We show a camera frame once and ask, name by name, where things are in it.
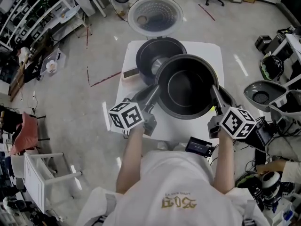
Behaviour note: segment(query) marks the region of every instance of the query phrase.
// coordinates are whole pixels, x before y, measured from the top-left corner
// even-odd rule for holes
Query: black pot
[[[262,192],[262,182],[255,175],[246,175],[237,184],[238,188],[247,188],[253,198],[258,199]]]
[[[219,88],[214,69],[195,55],[176,55],[159,68],[155,84],[160,85],[158,101],[169,115],[191,120],[206,114],[213,106],[210,88]]]
[[[263,204],[269,209],[278,205],[278,202],[282,198],[282,189],[279,188],[279,191],[270,199],[263,199]]]
[[[169,58],[186,54],[185,47],[172,38],[148,40],[138,50],[136,64],[144,83],[151,85],[155,82],[159,67]]]

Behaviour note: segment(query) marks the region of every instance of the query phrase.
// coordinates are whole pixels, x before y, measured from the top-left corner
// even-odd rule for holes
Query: plastic container
[[[47,72],[46,64],[50,60],[54,60],[57,63],[57,70],[54,73],[48,73]],[[40,75],[44,75],[44,74],[49,74],[49,76],[54,75],[59,70],[61,70],[61,69],[64,68],[64,66],[65,66],[65,60],[66,60],[66,55],[59,48],[57,48],[47,58],[44,59]]]

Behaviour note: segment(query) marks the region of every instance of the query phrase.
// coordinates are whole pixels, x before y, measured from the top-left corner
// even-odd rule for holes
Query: metal shelf
[[[53,10],[55,9],[60,3],[62,2],[62,0],[59,0],[55,5],[53,5],[51,8],[49,8],[37,21],[36,23],[30,28],[30,30],[28,30],[28,32],[26,33],[26,35],[22,38],[22,40],[25,40],[30,34],[31,32],[36,28],[36,26]]]
[[[26,12],[26,14],[24,15],[24,17],[21,19],[21,21],[19,22],[19,24],[17,25],[17,27],[15,27],[15,30],[13,31],[13,33],[11,34],[11,36],[8,39],[8,42],[6,44],[9,44],[10,40],[12,39],[12,37],[15,35],[17,29],[20,27],[20,25],[24,22],[24,20],[28,17],[28,15],[30,14],[30,12],[33,10],[33,8],[40,2],[41,0],[37,0],[31,7],[30,9]]]
[[[11,39],[14,37],[14,35],[16,35],[18,33],[18,29],[20,29],[20,26],[24,23],[24,21],[26,20],[26,18],[28,17],[28,15],[30,14],[30,12],[32,11],[32,9],[40,2],[41,0],[37,0],[30,8],[29,10],[25,13],[25,15],[23,16],[23,18],[21,19],[21,21],[19,22],[19,24],[12,28],[11,31],[12,34],[9,34],[8,33],[8,41],[7,43],[4,43],[2,41],[0,41],[0,46],[4,46],[6,48],[8,48],[9,50],[13,50],[11,47],[10,47],[10,42],[11,42]],[[0,31],[0,35],[3,33],[3,31],[5,30],[5,28],[7,28],[7,25],[9,24],[10,22],[10,19],[12,18],[13,14],[15,13],[15,11],[18,9],[18,7],[20,6],[20,4],[23,2],[23,0],[19,0],[18,3],[16,4],[16,6],[12,9],[11,13],[9,14],[5,24],[3,25],[1,31]],[[38,24],[55,8],[57,7],[60,3],[64,3],[66,5],[66,7],[68,9],[71,9],[72,6],[66,1],[66,0],[59,0],[54,6],[52,6],[51,8],[49,8],[44,14],[43,16],[41,16],[37,21],[36,23],[33,25],[33,27],[31,27],[29,29],[29,31],[26,33],[26,35],[22,38],[22,40],[25,40],[31,33],[32,31],[38,26]],[[58,21],[55,21],[54,23],[51,23],[50,22],[46,25],[47,27],[43,30],[43,33],[44,34],[46,32],[46,30],[48,29],[51,29],[53,27],[55,27],[56,25],[58,24]]]
[[[17,3],[17,5],[14,7],[14,9],[12,10],[12,12],[11,12],[10,15],[8,16],[7,20],[5,21],[3,27],[2,27],[2,29],[1,29],[1,31],[0,31],[0,35],[2,34],[4,28],[6,27],[6,25],[7,25],[8,22],[10,21],[12,15],[14,14],[14,12],[16,11],[16,9],[18,8],[18,6],[21,4],[22,1],[23,1],[23,0],[20,0],[20,1]]]
[[[57,26],[61,22],[60,17],[54,17],[52,18],[44,27],[43,31],[41,34],[34,40],[33,44],[40,39],[44,35],[44,33],[47,32],[48,29],[53,29],[55,26]]]
[[[81,19],[78,19],[77,17],[73,17],[69,22],[67,22],[62,28],[60,28],[58,31],[56,31],[52,38],[55,41],[60,41],[65,36],[67,36],[69,33],[74,31],[75,29],[79,28],[82,25],[86,25],[85,22]]]

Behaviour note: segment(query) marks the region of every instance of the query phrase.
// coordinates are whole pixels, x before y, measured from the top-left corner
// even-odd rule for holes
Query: hand
[[[263,174],[270,172],[269,163],[265,164],[265,165],[257,165],[256,171],[257,171],[257,174],[259,174],[259,175],[263,175]]]
[[[256,171],[258,174],[265,174],[270,171],[283,171],[285,167],[285,160],[277,160],[277,161],[272,161],[268,164],[265,165],[258,165],[256,166]]]

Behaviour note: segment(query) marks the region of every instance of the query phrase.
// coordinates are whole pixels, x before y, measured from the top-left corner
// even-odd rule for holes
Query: electronic equipment
[[[274,125],[261,118],[246,139],[238,140],[258,149],[255,150],[255,165],[265,164],[265,146],[273,139],[274,132],[276,132]]]
[[[205,158],[211,157],[214,150],[215,147],[212,146],[212,143],[194,137],[190,137],[185,148],[185,151],[201,155]]]
[[[123,71],[122,79],[124,81],[128,81],[130,79],[136,78],[137,75],[139,75],[139,69],[136,67],[136,68],[129,69],[127,71]]]
[[[269,43],[272,41],[271,37],[268,35],[259,36],[255,42],[255,47],[265,54],[265,49],[268,47]]]

